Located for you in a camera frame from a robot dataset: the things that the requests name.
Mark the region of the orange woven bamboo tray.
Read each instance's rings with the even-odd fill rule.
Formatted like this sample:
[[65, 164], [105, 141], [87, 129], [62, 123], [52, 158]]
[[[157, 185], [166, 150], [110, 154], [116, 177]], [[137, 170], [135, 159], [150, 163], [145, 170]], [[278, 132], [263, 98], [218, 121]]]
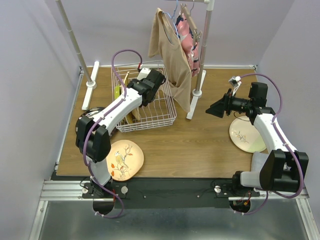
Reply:
[[125, 97], [125, 87], [123, 87], [122, 85], [120, 86], [120, 97], [123, 99]]

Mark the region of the green polka dot plate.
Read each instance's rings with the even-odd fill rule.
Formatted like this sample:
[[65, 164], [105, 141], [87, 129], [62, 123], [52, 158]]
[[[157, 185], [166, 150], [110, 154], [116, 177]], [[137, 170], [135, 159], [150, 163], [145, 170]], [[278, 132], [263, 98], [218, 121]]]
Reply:
[[120, 95], [121, 95], [121, 86], [120, 85], [116, 85], [114, 87], [114, 93], [113, 93], [113, 96], [114, 96], [114, 100], [116, 100]]

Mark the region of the green yellow woven mat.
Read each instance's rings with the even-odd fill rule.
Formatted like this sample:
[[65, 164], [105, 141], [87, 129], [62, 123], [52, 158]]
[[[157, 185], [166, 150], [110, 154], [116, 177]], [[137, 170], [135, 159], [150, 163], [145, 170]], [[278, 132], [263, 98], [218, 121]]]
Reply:
[[[124, 77], [124, 85], [127, 86], [128, 85], [128, 82], [129, 82], [129, 74], [130, 72], [128, 71]], [[133, 118], [135, 117], [135, 113], [136, 113], [136, 110], [132, 110], [130, 113], [128, 113], [126, 116], [125, 116], [125, 121], [127, 124], [133, 124]]]

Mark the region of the white leaf pattern plate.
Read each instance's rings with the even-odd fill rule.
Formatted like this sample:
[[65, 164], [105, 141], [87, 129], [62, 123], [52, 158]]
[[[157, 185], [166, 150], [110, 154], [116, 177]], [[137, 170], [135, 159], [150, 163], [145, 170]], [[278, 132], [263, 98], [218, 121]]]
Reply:
[[229, 126], [232, 142], [247, 153], [263, 152], [267, 149], [258, 130], [251, 124], [247, 116], [240, 116]]

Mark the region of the bird pattern plate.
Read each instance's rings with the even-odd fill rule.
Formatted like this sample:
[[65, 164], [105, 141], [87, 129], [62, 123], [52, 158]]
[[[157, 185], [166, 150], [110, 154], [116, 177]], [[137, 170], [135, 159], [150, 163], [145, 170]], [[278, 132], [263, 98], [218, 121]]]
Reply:
[[134, 117], [134, 119], [136, 121], [140, 121], [141, 120], [141, 114], [140, 114], [140, 108], [139, 107], [133, 109], [131, 111], [131, 113], [132, 113], [132, 116]]
[[111, 144], [106, 165], [111, 178], [124, 182], [139, 172], [144, 164], [144, 153], [130, 140], [118, 140]]

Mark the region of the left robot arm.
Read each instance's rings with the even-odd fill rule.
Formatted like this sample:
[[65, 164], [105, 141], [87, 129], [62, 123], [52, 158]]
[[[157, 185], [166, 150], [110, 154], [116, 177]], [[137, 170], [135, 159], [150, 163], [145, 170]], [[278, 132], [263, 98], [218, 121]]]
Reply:
[[76, 122], [75, 145], [95, 182], [93, 191], [101, 198], [111, 191], [111, 175], [102, 162], [111, 151], [110, 133], [132, 110], [153, 102], [166, 77], [156, 69], [143, 68], [128, 83], [120, 78], [121, 95], [92, 117], [82, 115]]

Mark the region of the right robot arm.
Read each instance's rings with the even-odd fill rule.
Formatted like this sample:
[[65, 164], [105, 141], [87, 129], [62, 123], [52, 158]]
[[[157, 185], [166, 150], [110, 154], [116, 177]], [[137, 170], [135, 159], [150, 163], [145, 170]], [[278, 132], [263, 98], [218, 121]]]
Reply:
[[240, 78], [233, 77], [229, 82], [232, 88], [205, 112], [219, 118], [231, 112], [244, 113], [261, 135], [268, 151], [267, 154], [254, 153], [252, 162], [258, 164], [256, 170], [237, 171], [233, 175], [230, 191], [241, 196], [248, 188], [256, 188], [278, 194], [292, 193], [296, 197], [304, 186], [309, 157], [290, 143], [278, 124], [275, 111], [266, 105], [267, 84], [251, 83], [245, 99], [236, 97]]

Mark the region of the white clothes rack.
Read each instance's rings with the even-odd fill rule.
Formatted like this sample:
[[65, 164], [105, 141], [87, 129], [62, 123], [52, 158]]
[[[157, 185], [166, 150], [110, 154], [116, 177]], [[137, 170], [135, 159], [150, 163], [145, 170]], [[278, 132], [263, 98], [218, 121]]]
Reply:
[[[212, 16], [215, 2], [213, 0], [203, 0], [202, 2], [204, 4], [206, 4], [207, 7], [206, 7], [206, 15], [205, 15], [205, 22], [204, 22], [204, 30], [203, 30], [203, 40], [202, 40], [202, 45], [201, 45], [201, 50], [200, 50], [200, 55], [199, 55], [200, 72], [197, 75], [196, 87], [192, 91], [192, 100], [191, 100], [191, 104], [190, 104], [190, 111], [186, 115], [186, 118], [188, 120], [191, 120], [193, 118], [193, 115], [194, 115], [194, 112], [195, 112], [195, 109], [197, 106], [197, 102], [198, 102], [199, 98], [202, 97], [202, 86], [203, 86], [203, 83], [204, 83], [204, 80], [206, 77], [206, 73], [207, 73], [206, 70], [204, 69], [204, 61], [205, 61], [205, 57], [206, 57], [207, 39], [208, 39], [208, 35], [209, 35], [211, 16]], [[91, 101], [91, 98], [93, 95], [93, 90], [97, 86], [95, 77], [98, 74], [100, 64], [97, 63], [94, 65], [94, 74], [93, 74], [94, 77], [91, 77], [91, 75], [88, 72], [87, 65], [86, 65], [85, 60], [83, 58], [83, 55], [81, 53], [81, 50], [80, 50], [80, 47], [79, 47], [78, 42], [76, 40], [76, 37], [74, 35], [74, 32], [72, 30], [71, 24], [68, 20], [66, 11], [63, 7], [63, 4], [60, 0], [57, 0], [55, 3], [58, 7], [58, 10], [59, 10], [60, 15], [62, 17], [62, 20], [64, 22], [64, 26], [66, 28], [66, 31], [68, 32], [69, 39], [71, 40], [75, 54], [79, 60], [81, 69], [84, 71], [85, 76], [87, 78], [87, 83], [86, 83], [87, 90], [86, 90], [85, 97], [83, 100], [83, 107], [85, 110], [87, 110], [90, 105], [90, 101]]]

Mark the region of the beige t-shirt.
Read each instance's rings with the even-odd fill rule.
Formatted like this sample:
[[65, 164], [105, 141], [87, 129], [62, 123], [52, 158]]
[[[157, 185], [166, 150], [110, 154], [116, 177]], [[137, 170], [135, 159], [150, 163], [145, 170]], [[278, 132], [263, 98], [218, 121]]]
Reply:
[[164, 63], [171, 96], [188, 113], [191, 109], [192, 73], [176, 31], [157, 8], [150, 33], [148, 56], [159, 55]]

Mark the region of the pink patterned garment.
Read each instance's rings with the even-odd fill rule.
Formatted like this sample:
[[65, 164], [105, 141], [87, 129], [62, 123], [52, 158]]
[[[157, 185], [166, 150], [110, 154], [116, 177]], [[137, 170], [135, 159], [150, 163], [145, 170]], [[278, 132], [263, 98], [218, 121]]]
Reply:
[[194, 35], [184, 14], [177, 17], [175, 26], [177, 28], [182, 49], [190, 67], [192, 77], [197, 76], [200, 71], [198, 43], [196, 42], [193, 44]]

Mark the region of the grey folded cloth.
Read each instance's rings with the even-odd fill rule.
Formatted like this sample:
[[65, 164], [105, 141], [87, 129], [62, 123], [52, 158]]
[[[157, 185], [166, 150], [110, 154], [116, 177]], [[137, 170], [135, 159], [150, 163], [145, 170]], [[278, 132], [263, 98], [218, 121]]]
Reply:
[[267, 153], [254, 152], [251, 160], [251, 171], [260, 172], [268, 157], [269, 155]]

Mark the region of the black rimmed striped plate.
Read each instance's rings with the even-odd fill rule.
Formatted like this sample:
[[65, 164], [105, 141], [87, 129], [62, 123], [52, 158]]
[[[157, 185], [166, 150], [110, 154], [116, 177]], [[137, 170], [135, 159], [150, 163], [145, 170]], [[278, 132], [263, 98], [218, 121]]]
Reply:
[[[85, 112], [83, 112], [79, 118], [81, 117], [88, 117], [88, 118], [91, 118], [93, 115], [95, 114], [98, 114], [99, 112], [101, 112], [102, 110], [104, 109], [104, 107], [93, 107], [93, 108], [90, 108], [88, 110], [86, 110]], [[116, 134], [118, 130], [116, 128], [114, 128], [111, 133], [109, 134], [110, 137], [114, 136]]]

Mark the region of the wooden clip hanger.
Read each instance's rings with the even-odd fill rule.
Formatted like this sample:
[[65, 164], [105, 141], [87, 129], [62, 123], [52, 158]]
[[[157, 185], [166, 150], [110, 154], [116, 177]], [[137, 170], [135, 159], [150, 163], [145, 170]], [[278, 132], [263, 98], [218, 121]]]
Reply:
[[181, 17], [184, 16], [185, 19], [187, 20], [187, 23], [189, 25], [189, 28], [191, 30], [191, 33], [193, 35], [193, 42], [192, 44], [195, 46], [196, 43], [198, 43], [201, 39], [201, 36], [203, 32], [199, 30], [192, 18], [191, 12], [195, 6], [195, 1], [192, 0], [192, 8], [189, 10], [187, 4], [180, 4], [180, 15]]

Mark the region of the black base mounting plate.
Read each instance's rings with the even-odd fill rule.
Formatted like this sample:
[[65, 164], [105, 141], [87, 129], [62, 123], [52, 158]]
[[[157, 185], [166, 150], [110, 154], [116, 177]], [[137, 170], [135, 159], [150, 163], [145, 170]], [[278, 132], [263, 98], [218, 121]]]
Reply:
[[233, 201], [260, 195], [253, 188], [236, 186], [231, 178], [133, 177], [110, 180], [104, 188], [87, 182], [82, 197], [110, 200], [117, 209], [175, 209], [229, 208]]

